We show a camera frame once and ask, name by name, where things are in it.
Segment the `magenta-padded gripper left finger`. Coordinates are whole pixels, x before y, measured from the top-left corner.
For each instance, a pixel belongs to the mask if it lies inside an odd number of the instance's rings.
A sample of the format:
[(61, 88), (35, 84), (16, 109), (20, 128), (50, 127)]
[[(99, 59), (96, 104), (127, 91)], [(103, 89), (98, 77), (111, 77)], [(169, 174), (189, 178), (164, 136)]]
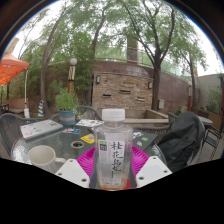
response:
[(83, 188), (90, 187), (94, 171), (94, 150), (91, 148), (77, 159), (68, 159), (56, 175)]

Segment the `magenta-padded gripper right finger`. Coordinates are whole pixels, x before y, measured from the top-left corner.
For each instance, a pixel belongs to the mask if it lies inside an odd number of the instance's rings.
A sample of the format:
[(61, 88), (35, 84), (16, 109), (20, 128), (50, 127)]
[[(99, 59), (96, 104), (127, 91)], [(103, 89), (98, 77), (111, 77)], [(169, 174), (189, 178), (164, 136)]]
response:
[(148, 156), (136, 147), (133, 147), (132, 171), (137, 188), (146, 186), (171, 174), (169, 168), (158, 156)]

